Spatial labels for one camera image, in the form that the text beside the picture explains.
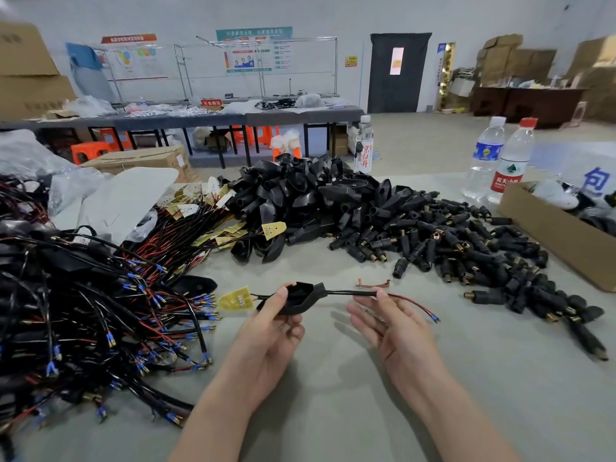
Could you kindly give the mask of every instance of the white bottle cap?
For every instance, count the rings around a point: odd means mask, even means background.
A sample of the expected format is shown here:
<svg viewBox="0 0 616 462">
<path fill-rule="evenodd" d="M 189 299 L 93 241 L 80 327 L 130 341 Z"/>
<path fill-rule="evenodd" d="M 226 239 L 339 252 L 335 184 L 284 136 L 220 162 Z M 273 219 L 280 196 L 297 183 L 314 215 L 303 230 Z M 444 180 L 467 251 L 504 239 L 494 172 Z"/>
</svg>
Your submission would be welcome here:
<svg viewBox="0 0 616 462">
<path fill-rule="evenodd" d="M 504 126 L 507 119 L 504 116 L 493 116 L 490 120 L 490 126 Z"/>
</svg>

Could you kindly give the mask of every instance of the blue label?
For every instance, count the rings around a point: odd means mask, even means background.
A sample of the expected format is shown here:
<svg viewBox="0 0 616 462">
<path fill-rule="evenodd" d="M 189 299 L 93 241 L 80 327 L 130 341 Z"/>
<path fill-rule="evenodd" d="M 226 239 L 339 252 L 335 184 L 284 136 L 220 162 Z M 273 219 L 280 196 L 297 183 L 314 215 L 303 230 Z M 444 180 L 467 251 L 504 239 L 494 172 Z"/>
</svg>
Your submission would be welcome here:
<svg viewBox="0 0 616 462">
<path fill-rule="evenodd" d="M 503 148 L 502 144 L 483 144 L 477 143 L 475 147 L 474 159 L 494 161 L 498 160 L 500 150 Z"/>
</svg>

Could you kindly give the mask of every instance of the red bottle cap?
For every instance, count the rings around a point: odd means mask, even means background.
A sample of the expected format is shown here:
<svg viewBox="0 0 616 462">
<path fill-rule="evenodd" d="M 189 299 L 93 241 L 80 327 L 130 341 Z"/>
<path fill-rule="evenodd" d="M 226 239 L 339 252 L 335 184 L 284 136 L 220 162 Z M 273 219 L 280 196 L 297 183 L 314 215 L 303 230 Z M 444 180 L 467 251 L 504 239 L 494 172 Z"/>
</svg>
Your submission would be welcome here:
<svg viewBox="0 0 616 462">
<path fill-rule="evenodd" d="M 537 126 L 537 118 L 528 117 L 520 120 L 520 128 L 535 128 Z"/>
</svg>

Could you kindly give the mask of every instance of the forearm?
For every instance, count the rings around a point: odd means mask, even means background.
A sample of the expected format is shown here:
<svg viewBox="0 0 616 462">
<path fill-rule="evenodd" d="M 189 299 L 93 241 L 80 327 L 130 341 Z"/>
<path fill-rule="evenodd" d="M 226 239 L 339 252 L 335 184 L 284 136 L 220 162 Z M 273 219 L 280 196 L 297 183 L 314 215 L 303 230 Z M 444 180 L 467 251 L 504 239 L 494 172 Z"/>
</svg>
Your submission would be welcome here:
<svg viewBox="0 0 616 462">
<path fill-rule="evenodd" d="M 432 384 L 420 410 L 445 462 L 519 462 L 477 404 L 453 378 Z"/>
<path fill-rule="evenodd" d="M 212 381 L 197 402 L 169 462 L 235 462 L 240 456 L 250 412 L 228 389 Z"/>
</svg>

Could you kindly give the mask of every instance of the right hand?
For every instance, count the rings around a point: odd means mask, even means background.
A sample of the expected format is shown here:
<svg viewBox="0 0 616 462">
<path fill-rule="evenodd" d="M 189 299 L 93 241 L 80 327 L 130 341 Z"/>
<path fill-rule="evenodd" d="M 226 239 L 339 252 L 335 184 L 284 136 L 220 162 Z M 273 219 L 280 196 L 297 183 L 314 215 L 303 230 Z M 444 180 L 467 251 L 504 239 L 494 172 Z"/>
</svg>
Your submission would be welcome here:
<svg viewBox="0 0 616 462">
<path fill-rule="evenodd" d="M 407 404 L 417 413 L 428 411 L 430 393 L 451 377 L 436 348 L 430 327 L 411 303 L 389 297 L 379 288 L 374 297 L 353 297 L 387 324 L 349 303 L 350 322 L 378 349 L 385 367 Z"/>
</svg>

